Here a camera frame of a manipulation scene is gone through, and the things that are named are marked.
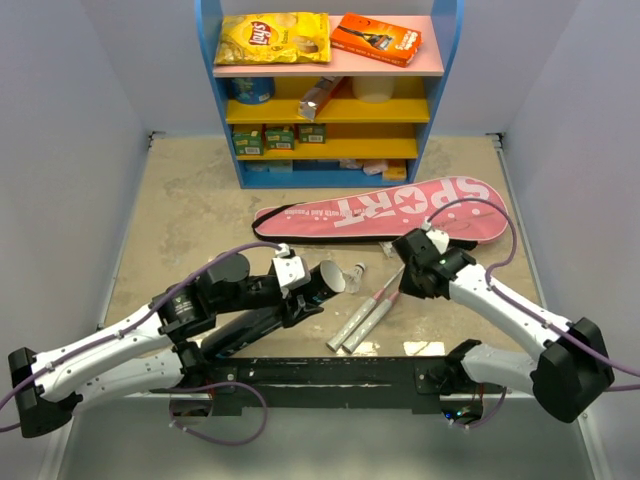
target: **white wall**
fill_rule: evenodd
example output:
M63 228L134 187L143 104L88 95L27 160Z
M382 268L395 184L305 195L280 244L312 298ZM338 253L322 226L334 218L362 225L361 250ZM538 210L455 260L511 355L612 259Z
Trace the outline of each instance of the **white wall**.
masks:
M1 396L11 351L95 329L144 151L77 0L0 3ZM36 478L46 442L0 434L0 476Z
M610 356L636 368L639 21L637 0L582 0L507 133L508 169L549 306L594 320ZM639 400L612 393L595 403L619 480L640 472Z
M81 0L147 129L219 133L197 44L192 0ZM578 0L467 0L458 58L434 128L504 131ZM223 0L225 12L428 12L432 0Z

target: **cable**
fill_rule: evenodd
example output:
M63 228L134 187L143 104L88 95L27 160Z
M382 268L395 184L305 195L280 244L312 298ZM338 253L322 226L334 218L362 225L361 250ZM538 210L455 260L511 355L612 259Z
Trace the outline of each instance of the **cable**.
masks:
M493 417L495 417L496 413L498 413L498 410L500 410L500 407L502 407L502 404L504 403L505 398L507 398L506 387L502 389L502 395L500 395L500 398L498 399L498 403L496 403L496 406L493 407L491 411L486 415L484 415L480 420L476 420L475 422L468 423L466 425L463 425L462 423L456 423L455 420L450 420L449 421L450 425L455 425L456 427L464 428L465 430L481 427L482 425L487 423L489 420L491 420Z
M183 424L181 424L180 422L178 422L176 420L176 417L173 413L173 410L171 409L171 405L169 405L169 418L171 419L171 423L169 424L170 427L178 427L180 430L182 430L184 433L188 433L189 435L193 435L194 437L198 437L201 440L206 440L209 443L214 443L216 445L225 445L227 447L238 447L240 445L246 445L247 443L253 442L256 438L258 438L262 432L264 432L265 427L267 426L267 419L269 416L269 409L267 407L267 401L264 399L264 397L262 396L262 394L260 392L258 392L255 388L253 388L251 385L247 385L246 383L241 383L241 382L220 382L220 383L214 383L211 385L205 385L204 387L196 387L196 388L170 388L167 390L167 392L169 393L196 393L196 392L202 392L205 390L211 390L214 388L220 388L220 387L240 387L240 388L244 388L245 390L250 391L251 393L253 393L256 397L258 397L258 400L260 401L260 403L262 404L262 411L263 411L263 415L262 415L262 422L260 423L260 426L258 427L258 430L256 430L256 432L247 437L244 438L242 440L223 440L220 438L215 438L215 437L211 437L209 435L205 435L204 433L200 433L196 430L193 430L192 428L186 427Z
M509 228L511 230L511 236L513 238L513 242L511 244L511 252L509 252L509 256L507 257L506 260L503 260L501 262L496 262L496 263L490 265L487 268L486 272L485 272L485 280L487 282L487 286L489 288L491 288L491 290L493 292L495 292L495 294L498 297L500 297L502 300L507 302L512 307L515 307L518 310L520 310L521 312L529 315L531 318L533 318L537 322L541 323L542 325L545 325L552 332L554 332L555 334L557 334L557 335L561 336L562 338L566 339L568 342L572 343L573 345L578 347L580 350L582 350L583 352L585 352L588 355L592 356L596 360L604 363L605 365L607 365L607 366L609 366L611 368L615 368L616 370L619 370L621 372L627 373L627 374L632 375L634 377L640 377L640 370L639 369L635 369L635 368L632 368L632 367L627 367L627 366L625 366L625 365L623 365L623 364L621 364L619 362L616 362L615 360L611 360L610 358L605 357L600 352L598 352L598 351L594 350L593 348L589 347L588 345L582 343L580 340L578 340L577 338L569 335L568 333L566 333L565 331L561 330L560 328L558 328L554 324L547 323L547 321L542 316L538 315L536 312L530 310L529 308L525 307L524 305L522 305L521 303L517 302L516 300L513 300L507 294L502 292L498 287L496 287L495 285L491 284L491 274L492 274L492 272L497 268L504 267L505 265L508 265L509 263L511 263L511 261L513 260L513 258L516 255L516 248L518 246L518 235L517 235L515 224L513 223L513 220L511 219L509 214L505 210L503 210L501 207L499 207L498 205L494 204L493 202L491 202L489 200L485 200L483 198L459 198L457 200L453 200L453 201L451 201L449 203L446 203L442 207L438 208L433 214L431 214L431 216L429 216L428 221L431 222L432 219L436 215L440 214L443 210L449 208L450 206L456 205L456 204L462 203L462 202L479 202L479 203L484 203L486 205L490 205L491 207L495 208L498 212L500 212L502 214L502 216L507 220L507 223L509 224ZM621 386L609 387L606 391L608 391L608 392L626 392L626 391L631 391L631 390L640 390L640 384L621 385Z
M7 395L5 395L2 398L2 400L0 400L0 411L2 411L2 409L7 405L7 403L9 403L9 401L13 397L15 397L20 390L22 390L24 387L26 387L27 385L29 385L33 381L35 381L38 378L40 378L42 375L44 375L48 371L52 371L53 369L55 369L55 367L58 367L58 366L62 365L67 360L69 360L71 358L74 358L77 355L80 355L81 353L86 352L87 350L91 350L92 348L95 348L95 347L97 347L99 345L102 345L104 343L110 342L111 340L122 338L124 335L128 334L132 330L135 330L136 328L138 328L144 322L149 320L154 314L156 314L158 312L158 310L165 303L167 303L171 299L171 297L173 297L176 293L178 293L179 290L181 290L182 288L187 286L189 283L193 282L199 275L202 275L206 270L208 270L212 266L218 264L219 262L222 262L223 260L226 260L227 258L231 257L232 255L235 255L236 253L240 253L240 252L242 252L244 250L249 250L251 248L257 248L257 247L269 247L269 248L273 248L275 250L280 249L279 245L277 245L275 243L272 243L272 242L253 242L253 243L247 243L246 245L241 245L239 247L232 248L231 250L228 250L228 251L218 255L216 258L214 258L210 262L207 262L205 265L203 265L202 267L198 268L196 271L191 273L183 281L181 281L180 283L176 284L173 288L171 288L167 293L165 293L160 298L159 301L155 302L153 307L151 307L151 309L149 309L149 311L140 320L138 320L137 322L134 322L131 325L129 325L128 327L120 330L117 334L107 335L106 337L103 337L103 338L100 338L98 340L94 340L93 342L87 343L86 345L83 345L82 347L78 347L77 349L72 350L71 352L61 356L57 360L54 360L53 362L51 362L50 365L47 365L47 366L41 368L40 370L32 373L30 376L25 378L22 382L20 382L18 385L16 385L13 388L13 390L11 390ZM8 427L0 427L0 433L5 433L5 432L9 432L9 431L15 430L19 426L20 426L20 424L16 423L16 424L10 425Z

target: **black cylinder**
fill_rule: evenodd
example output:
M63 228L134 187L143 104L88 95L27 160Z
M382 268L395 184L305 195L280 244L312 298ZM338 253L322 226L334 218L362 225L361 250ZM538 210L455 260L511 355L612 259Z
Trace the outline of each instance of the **black cylinder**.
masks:
M280 307L249 310L218 328L202 341L206 360L227 358L282 326Z
M323 260L310 273L311 280L291 292L293 298L302 296L306 303L317 307L344 291L345 281L342 271L334 262ZM282 303L276 307L259 308L243 313L205 338L200 347L202 354L210 361L230 357L282 327L285 312L285 304Z
M345 281L342 270L331 260L323 260L311 269L311 280L292 293L302 295L312 305L320 305L338 293L344 292Z
M154 297L159 301L164 295ZM165 323L188 323L204 321L207 316L193 284L189 284L176 292L160 309L158 314Z

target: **small green box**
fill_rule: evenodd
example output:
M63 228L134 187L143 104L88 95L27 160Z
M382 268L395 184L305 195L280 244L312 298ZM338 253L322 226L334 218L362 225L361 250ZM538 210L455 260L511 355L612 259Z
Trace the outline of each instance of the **small green box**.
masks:
M232 139L236 155L264 154L261 125L235 125Z
M300 143L324 143L327 141L327 126L324 123L299 123L298 140Z
M267 148L276 150L293 150L295 133L291 125L267 125L264 132Z

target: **pink racket bag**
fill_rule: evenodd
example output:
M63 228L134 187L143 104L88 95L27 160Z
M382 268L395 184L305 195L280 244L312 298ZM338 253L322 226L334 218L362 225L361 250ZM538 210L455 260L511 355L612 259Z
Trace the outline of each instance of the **pink racket bag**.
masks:
M292 244L368 243L395 240L422 225L442 205L458 198L482 198L506 210L500 194L480 180L445 177L321 202L263 208L253 231L261 240ZM447 208L433 224L452 244L473 248L498 238L505 218L490 205L463 202Z

